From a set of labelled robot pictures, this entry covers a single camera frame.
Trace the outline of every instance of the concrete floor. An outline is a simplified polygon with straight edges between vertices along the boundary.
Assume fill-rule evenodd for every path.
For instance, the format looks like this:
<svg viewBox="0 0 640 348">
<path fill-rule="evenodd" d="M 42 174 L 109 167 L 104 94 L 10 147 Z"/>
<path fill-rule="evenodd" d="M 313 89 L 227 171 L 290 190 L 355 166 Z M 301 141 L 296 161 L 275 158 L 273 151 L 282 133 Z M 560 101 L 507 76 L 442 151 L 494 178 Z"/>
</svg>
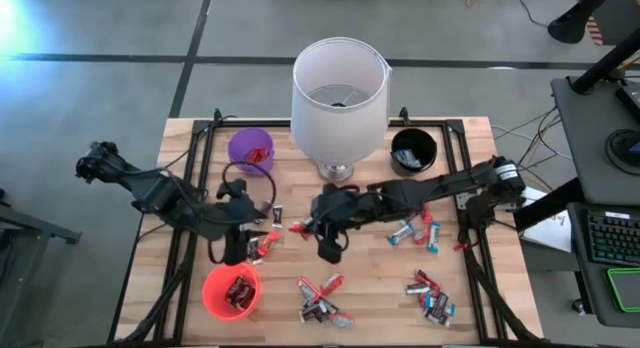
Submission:
<svg viewBox="0 0 640 348">
<path fill-rule="evenodd" d="M 0 32 L 0 53 L 184 56 L 202 1 L 0 0 L 11 8 L 0 15 L 8 27 Z M 574 2 L 528 3 L 547 23 Z M 406 106 L 414 116 L 489 116 L 506 129 L 553 106 L 551 79 L 580 71 L 486 69 L 492 61 L 562 67 L 594 62 L 609 49 L 588 37 L 570 46 L 554 41 L 527 20 L 517 0 L 481 0 L 469 10 L 464 0 L 212 0 L 198 54 L 295 57 L 339 35 L 362 39 L 386 58 L 484 62 L 485 68 L 395 68 L 392 114 Z M 133 164 L 153 166 L 182 71 L 181 63 L 0 58 L 0 187 L 16 208 L 84 232 L 77 246 L 51 244 L 21 317 L 20 341 L 69 347 L 106 340 L 140 215 L 121 188 L 76 179 L 74 164 L 90 142 L 113 140 Z M 240 117 L 287 117 L 290 94 L 288 65 L 196 64 L 179 116 L 209 117 L 220 108 Z M 517 132 L 533 136 L 535 125 Z M 569 154 L 561 125 L 546 141 Z M 528 144 L 513 136 L 497 142 L 512 159 Z M 541 148 L 532 161 L 548 154 Z M 575 176 L 572 162 L 560 157 L 532 169 L 554 187 Z M 526 258 L 539 259 L 535 252 Z M 572 277 L 531 274 L 545 336 L 635 344 L 637 333 L 567 310 L 577 297 Z"/>
</svg>

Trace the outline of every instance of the wooden tabletop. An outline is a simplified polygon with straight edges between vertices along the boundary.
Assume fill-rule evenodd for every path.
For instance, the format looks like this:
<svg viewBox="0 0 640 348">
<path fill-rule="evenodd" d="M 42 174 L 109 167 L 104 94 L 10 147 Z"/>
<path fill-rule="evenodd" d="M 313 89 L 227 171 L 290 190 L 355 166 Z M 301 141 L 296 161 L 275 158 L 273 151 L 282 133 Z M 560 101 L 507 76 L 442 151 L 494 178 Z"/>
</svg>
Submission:
<svg viewBox="0 0 640 348">
<path fill-rule="evenodd" d="M 472 164 L 491 158 L 496 147 L 487 118 L 463 119 Z M 167 122 L 158 166 L 163 166 L 188 148 L 192 119 L 170 119 Z M 354 175 L 344 184 L 361 187 L 398 176 L 389 164 L 389 147 L 394 134 L 400 128 L 389 128 L 386 147 L 371 154 L 355 165 Z M 428 179 L 448 173 L 446 155 L 442 145 L 442 133 L 436 128 L 424 128 L 438 142 L 438 156 L 434 165 L 415 179 Z M 271 174 L 276 181 L 278 198 L 283 205 L 283 225 L 299 221 L 309 215 L 311 198 L 321 191 L 324 183 L 316 166 L 289 137 L 288 128 L 266 129 L 275 142 L 275 161 Z M 221 171 L 229 161 L 227 143 L 237 128 L 217 129 L 214 149 L 208 169 L 208 189 L 216 192 Z M 457 142 L 454 141 L 457 166 L 462 167 Z M 201 153 L 196 156 L 193 183 L 200 172 Z M 185 160 L 171 167 L 182 176 Z M 266 178 L 248 177 L 236 169 L 230 169 L 229 178 L 242 177 L 248 182 L 248 191 L 254 202 L 267 200 L 270 184 Z M 397 229 L 397 223 L 374 223 L 350 232 L 349 249 L 343 253 L 342 262 L 331 265 L 317 255 L 317 243 L 304 241 L 299 235 L 278 230 L 282 238 L 275 244 L 262 265 L 256 266 L 262 282 L 262 295 L 251 315 L 238 322 L 222 323 L 209 314 L 202 303 L 202 286 L 207 275 L 215 268 L 206 253 L 206 241 L 199 239 L 191 281 L 187 318 L 184 325 L 185 345 L 318 345 L 318 344 L 449 344 L 477 343 L 469 283 L 463 255 L 454 252 L 458 225 L 452 198 L 431 202 L 434 220 L 442 225 L 440 252 L 432 254 L 410 240 L 392 247 L 386 236 Z M 512 216 L 497 213 L 499 219 L 513 223 Z M 159 224 L 155 217 L 143 221 L 141 232 Z M 271 219 L 263 224 L 264 230 L 272 230 Z M 133 331 L 147 314 L 158 297 L 167 261 L 171 229 L 163 228 L 140 241 L 137 246 L 125 299 L 117 327 L 116 338 Z M 534 334 L 542 336 L 529 277 L 515 231 L 494 225 L 487 231 L 493 266 L 502 296 L 516 315 Z M 421 316 L 416 296 L 406 296 L 404 285 L 413 283 L 416 268 L 433 273 L 450 293 L 456 304 L 456 315 L 449 328 L 435 325 Z M 316 321 L 301 323 L 298 311 L 302 297 L 296 286 L 296 278 L 308 277 L 320 284 L 332 273 L 340 272 L 345 282 L 329 297 L 330 301 L 346 313 L 355 316 L 356 324 L 341 329 L 330 323 Z M 490 336 L 495 336 L 490 318 L 489 300 L 484 296 L 483 306 Z M 170 311 L 167 334 L 173 327 L 174 314 Z"/>
</svg>

